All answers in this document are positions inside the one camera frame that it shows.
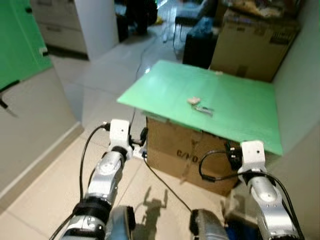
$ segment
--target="baseboard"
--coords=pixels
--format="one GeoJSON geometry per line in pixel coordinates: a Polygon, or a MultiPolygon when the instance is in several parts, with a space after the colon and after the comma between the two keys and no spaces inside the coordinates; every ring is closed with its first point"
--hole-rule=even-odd
{"type": "Polygon", "coordinates": [[[0,193],[2,214],[39,175],[84,131],[80,122],[73,125],[0,193]]]}

